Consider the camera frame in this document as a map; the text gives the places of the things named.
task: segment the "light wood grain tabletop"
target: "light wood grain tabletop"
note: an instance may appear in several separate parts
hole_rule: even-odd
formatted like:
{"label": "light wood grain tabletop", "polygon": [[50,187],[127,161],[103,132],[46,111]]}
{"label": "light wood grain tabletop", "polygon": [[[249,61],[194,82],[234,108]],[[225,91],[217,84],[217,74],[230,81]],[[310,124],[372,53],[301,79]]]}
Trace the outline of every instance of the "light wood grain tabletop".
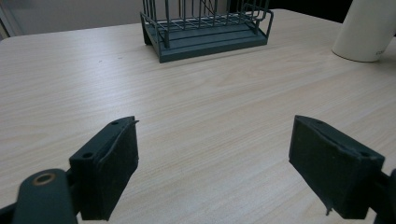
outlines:
{"label": "light wood grain tabletop", "polygon": [[[289,163],[294,115],[396,168],[396,39],[376,63],[334,55],[340,23],[277,9],[268,45],[159,63],[140,24],[0,43],[0,207],[114,119],[140,162],[109,223],[373,223],[326,208]],[[104,221],[81,223],[105,223]]]}

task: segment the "white cylindrical object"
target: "white cylindrical object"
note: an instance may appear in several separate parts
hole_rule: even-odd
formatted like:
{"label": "white cylindrical object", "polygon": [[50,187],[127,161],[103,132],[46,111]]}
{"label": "white cylindrical object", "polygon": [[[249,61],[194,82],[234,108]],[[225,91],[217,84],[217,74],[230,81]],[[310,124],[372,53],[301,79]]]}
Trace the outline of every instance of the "white cylindrical object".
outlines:
{"label": "white cylindrical object", "polygon": [[354,0],[332,52],[358,62],[377,61],[396,34],[396,0]]}

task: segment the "gray metal wire rack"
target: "gray metal wire rack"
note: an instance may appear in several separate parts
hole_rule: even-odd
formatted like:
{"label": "gray metal wire rack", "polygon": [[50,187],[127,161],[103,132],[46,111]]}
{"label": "gray metal wire rack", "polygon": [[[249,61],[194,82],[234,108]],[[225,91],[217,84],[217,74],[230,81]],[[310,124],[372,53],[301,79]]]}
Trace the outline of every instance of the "gray metal wire rack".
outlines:
{"label": "gray metal wire rack", "polygon": [[[238,1],[238,11],[233,13],[231,0],[225,8],[220,8],[221,3],[143,0],[140,16],[145,43],[154,47],[160,63],[267,44],[274,17],[268,9],[269,0]],[[176,4],[178,15],[171,15],[175,11],[170,10],[170,4]],[[270,20],[263,32],[259,25],[267,13]]]}

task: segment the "white container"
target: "white container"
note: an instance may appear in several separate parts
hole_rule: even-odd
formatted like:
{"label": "white container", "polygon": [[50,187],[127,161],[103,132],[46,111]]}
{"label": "white container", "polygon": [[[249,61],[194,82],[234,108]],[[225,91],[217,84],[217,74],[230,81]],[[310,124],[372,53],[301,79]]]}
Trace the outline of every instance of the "white container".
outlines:
{"label": "white container", "polygon": [[332,52],[358,62],[379,60],[396,34],[396,0],[354,0]]}

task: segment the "dish rack tray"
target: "dish rack tray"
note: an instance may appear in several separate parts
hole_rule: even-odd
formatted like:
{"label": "dish rack tray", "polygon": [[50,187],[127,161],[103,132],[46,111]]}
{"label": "dish rack tray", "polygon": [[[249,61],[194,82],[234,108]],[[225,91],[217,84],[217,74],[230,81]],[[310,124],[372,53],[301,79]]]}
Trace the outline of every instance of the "dish rack tray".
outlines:
{"label": "dish rack tray", "polygon": [[[236,12],[230,12],[231,0],[220,1],[143,0],[144,40],[160,63],[267,44],[274,17],[269,0],[238,1]],[[264,32],[259,26],[267,14]]]}

